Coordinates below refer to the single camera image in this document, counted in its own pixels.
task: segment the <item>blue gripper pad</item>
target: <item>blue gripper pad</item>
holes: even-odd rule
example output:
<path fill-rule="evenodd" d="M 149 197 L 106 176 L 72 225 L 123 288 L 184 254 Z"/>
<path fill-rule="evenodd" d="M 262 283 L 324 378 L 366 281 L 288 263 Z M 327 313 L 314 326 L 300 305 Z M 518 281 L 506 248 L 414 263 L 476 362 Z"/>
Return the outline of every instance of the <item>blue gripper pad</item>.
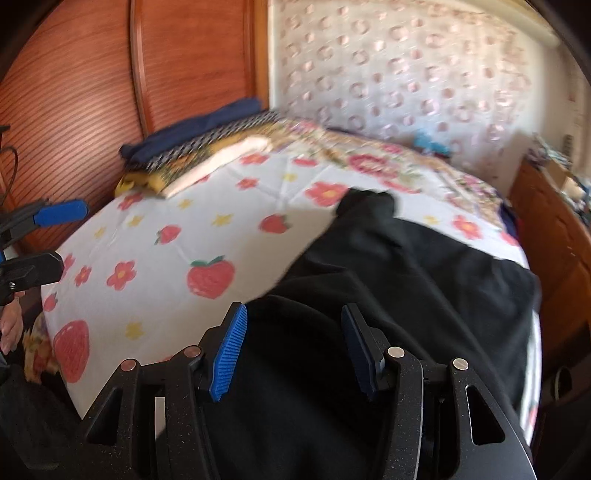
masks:
<path fill-rule="evenodd" d="M 361 327 L 365 326 L 368 330 L 369 327 L 361 316 L 357 305 L 348 304 L 343 307 L 340 325 L 345 337 L 345 343 L 347 344 L 347 350 L 349 351 L 349 358 L 353 362 L 353 369 L 355 370 L 355 377 L 357 377 L 359 388 L 372 401 L 378 394 L 376 365 L 372 352 L 361 332 Z"/>
<path fill-rule="evenodd" d="M 212 362 L 209 394 L 215 402 L 220 401 L 222 395 L 230 388 L 247 324 L 246 307 L 242 303 L 233 303 L 221 324 L 222 328 L 226 328 L 226 332 Z"/>

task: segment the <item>wooden headboard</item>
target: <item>wooden headboard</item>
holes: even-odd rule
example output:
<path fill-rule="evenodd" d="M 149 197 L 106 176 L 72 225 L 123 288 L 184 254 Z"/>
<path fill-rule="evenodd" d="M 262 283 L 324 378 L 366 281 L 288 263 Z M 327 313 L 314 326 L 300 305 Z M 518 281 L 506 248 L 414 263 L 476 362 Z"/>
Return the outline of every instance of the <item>wooden headboard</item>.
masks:
<path fill-rule="evenodd" d="M 268 106 L 266 0 L 63 0 L 0 83 L 3 145 L 20 157 L 5 209 L 83 198 L 95 213 L 121 176 L 121 144 L 245 96 Z M 0 187 L 12 168 L 3 155 Z M 57 248 L 76 228 L 20 247 Z"/>

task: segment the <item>red flower print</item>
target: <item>red flower print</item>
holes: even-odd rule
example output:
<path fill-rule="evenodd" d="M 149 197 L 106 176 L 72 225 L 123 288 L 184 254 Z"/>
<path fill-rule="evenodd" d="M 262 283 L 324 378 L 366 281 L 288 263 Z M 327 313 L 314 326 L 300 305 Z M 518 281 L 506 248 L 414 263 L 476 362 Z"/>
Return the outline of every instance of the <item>red flower print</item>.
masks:
<path fill-rule="evenodd" d="M 201 177 L 198 181 L 195 182 L 195 185 L 197 183 L 205 183 L 209 180 L 209 175 L 205 175 L 204 177 Z"/>
<path fill-rule="evenodd" d="M 57 294 L 56 293 L 52 293 L 43 302 L 43 310 L 45 312 L 50 312 L 54 308 L 56 308 L 56 305 L 57 305 Z"/>
<path fill-rule="evenodd" d="M 123 199 L 123 202 L 121 202 L 119 205 L 117 205 L 117 208 L 119 210 L 127 210 L 134 203 L 140 202 L 143 198 L 144 198 L 144 196 L 139 192 L 130 193 L 129 195 L 125 196 L 125 198 Z"/>
<path fill-rule="evenodd" d="M 88 325 L 74 320 L 53 338 L 53 352 L 60 364 L 61 374 L 68 383 L 76 383 L 84 373 L 89 354 Z"/>
<path fill-rule="evenodd" d="M 74 279 L 74 283 L 76 287 L 80 287 L 83 283 L 88 281 L 88 277 L 90 276 L 90 272 L 92 272 L 92 268 L 87 267 L 86 265 L 80 269 L 78 275 Z"/>
<path fill-rule="evenodd" d="M 468 240 L 482 239 L 480 227 L 474 222 L 469 222 L 463 215 L 456 215 L 453 226 L 461 231 Z"/>
<path fill-rule="evenodd" d="M 509 245 L 511 245 L 512 247 L 518 247 L 519 246 L 519 242 L 513 238 L 511 235 L 509 235 L 507 232 L 505 232 L 504 230 L 501 232 L 501 238 L 507 242 Z"/>
<path fill-rule="evenodd" d="M 395 145 L 391 143 L 384 144 L 382 146 L 382 150 L 393 155 L 400 155 L 402 152 L 404 152 L 404 149 L 400 145 Z"/>
<path fill-rule="evenodd" d="M 317 181 L 312 185 L 312 188 L 306 190 L 306 196 L 314 200 L 314 203 L 318 206 L 331 207 L 341 200 L 347 190 L 349 190 L 349 187 L 342 183 Z"/>
<path fill-rule="evenodd" d="M 295 158 L 293 163 L 298 167 L 315 167 L 318 162 L 313 158 Z"/>
<path fill-rule="evenodd" d="M 358 172 L 395 179 L 398 177 L 399 166 L 388 161 L 387 158 L 376 157 L 374 155 L 352 155 L 349 157 L 349 165 Z"/>
<path fill-rule="evenodd" d="M 181 228 L 177 225 L 167 225 L 157 233 L 156 243 L 154 245 L 166 245 L 178 237 Z"/>
<path fill-rule="evenodd" d="M 300 120 L 291 127 L 292 132 L 298 132 L 302 134 L 311 133 L 318 128 L 314 122 Z"/>
<path fill-rule="evenodd" d="M 236 187 L 241 190 L 253 189 L 258 185 L 258 179 L 245 178 L 236 183 Z"/>
<path fill-rule="evenodd" d="M 400 192 L 400 193 L 411 193 L 411 194 L 421 193 L 421 189 L 410 189 L 410 188 L 405 187 L 404 185 L 400 185 L 399 183 L 396 183 L 395 181 L 392 181 L 392 180 L 382 180 L 382 185 L 384 185 L 385 187 L 388 187 L 389 189 L 396 190 L 397 192 Z"/>
<path fill-rule="evenodd" d="M 72 254 L 68 254 L 68 256 L 64 259 L 64 271 L 61 274 L 61 279 L 62 280 L 66 274 L 68 273 L 68 270 L 71 269 L 72 265 L 74 265 L 74 262 L 76 261 L 76 259 L 72 256 Z"/>
<path fill-rule="evenodd" d="M 388 163 L 386 158 L 375 157 L 374 155 L 351 155 L 349 165 L 361 173 L 379 175 L 383 167 Z"/>
<path fill-rule="evenodd" d="M 119 262 L 115 266 L 115 272 L 107 278 L 107 286 L 113 287 L 117 291 L 125 288 L 125 284 L 135 278 L 135 262 Z"/>
<path fill-rule="evenodd" d="M 269 160 L 269 155 L 262 155 L 260 153 L 252 153 L 241 158 L 242 165 L 260 165 Z"/>

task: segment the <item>wooden cabinet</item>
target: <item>wooden cabinet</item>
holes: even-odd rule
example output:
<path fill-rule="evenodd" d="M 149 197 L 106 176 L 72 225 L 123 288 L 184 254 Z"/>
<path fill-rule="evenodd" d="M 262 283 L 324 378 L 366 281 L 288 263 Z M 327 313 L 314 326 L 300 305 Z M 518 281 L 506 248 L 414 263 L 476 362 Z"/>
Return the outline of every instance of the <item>wooden cabinet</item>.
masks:
<path fill-rule="evenodd" d="M 591 236 L 545 172 L 524 161 L 509 195 L 522 221 L 521 245 L 540 278 L 544 360 L 591 325 Z"/>

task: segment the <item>blue object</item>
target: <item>blue object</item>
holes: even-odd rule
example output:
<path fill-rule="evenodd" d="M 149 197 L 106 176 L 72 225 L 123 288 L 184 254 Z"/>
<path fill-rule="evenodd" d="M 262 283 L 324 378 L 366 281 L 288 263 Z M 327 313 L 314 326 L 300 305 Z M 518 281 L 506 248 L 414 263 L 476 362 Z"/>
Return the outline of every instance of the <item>blue object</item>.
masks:
<path fill-rule="evenodd" d="M 230 382 L 234 375 L 234 368 L 236 367 L 238 355 L 240 355 L 248 324 L 246 307 L 242 304 L 236 310 L 230 310 L 227 315 L 231 315 L 232 320 L 217 355 L 213 359 L 213 378 L 209 386 L 209 394 L 215 402 L 220 401 L 222 395 L 230 388 Z"/>
<path fill-rule="evenodd" d="M 423 130 L 419 130 L 415 134 L 413 147 L 435 152 L 436 154 L 442 155 L 444 157 L 452 156 L 452 151 L 450 148 L 441 143 L 434 142 L 431 136 Z"/>
<path fill-rule="evenodd" d="M 178 147 L 192 138 L 213 128 L 240 120 L 261 111 L 257 98 L 243 98 L 221 107 L 207 115 L 198 115 L 163 128 L 135 145 L 125 144 L 119 150 L 121 156 L 133 162 L 146 163 L 151 158 L 171 148 Z"/>
<path fill-rule="evenodd" d="M 35 214 L 33 221 L 39 227 L 46 227 L 82 220 L 87 214 L 88 206 L 84 200 L 72 200 L 43 207 Z"/>
<path fill-rule="evenodd" d="M 505 225 L 507 233 L 515 240 L 519 241 L 519 235 L 517 232 L 517 215 L 505 202 L 502 202 L 499 207 L 499 217 L 501 218 L 503 225 Z"/>
<path fill-rule="evenodd" d="M 341 311 L 340 325 L 359 389 L 372 401 L 378 394 L 374 359 L 347 305 Z"/>

